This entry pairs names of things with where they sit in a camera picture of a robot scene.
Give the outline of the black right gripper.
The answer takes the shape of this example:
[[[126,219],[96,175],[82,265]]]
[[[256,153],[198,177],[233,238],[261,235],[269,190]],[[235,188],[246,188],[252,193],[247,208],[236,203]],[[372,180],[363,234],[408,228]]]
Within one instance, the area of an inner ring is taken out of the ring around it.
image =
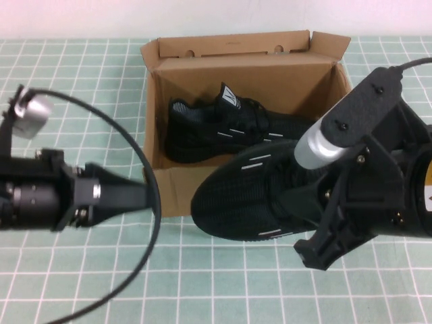
[[[417,148],[367,143],[311,184],[279,194],[287,213],[317,224],[294,245],[305,267],[326,270],[379,235],[417,235]]]

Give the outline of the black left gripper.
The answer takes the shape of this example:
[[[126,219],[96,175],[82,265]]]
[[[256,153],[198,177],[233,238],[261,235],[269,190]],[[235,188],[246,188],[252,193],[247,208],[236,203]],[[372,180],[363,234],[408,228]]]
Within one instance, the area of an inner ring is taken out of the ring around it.
[[[151,208],[143,182],[95,163],[87,163],[86,169],[69,166],[61,150],[44,148],[35,152],[35,158],[48,168],[35,185],[36,223],[44,229],[61,232],[66,227],[94,227],[113,217]],[[100,199],[110,201],[99,203]]]

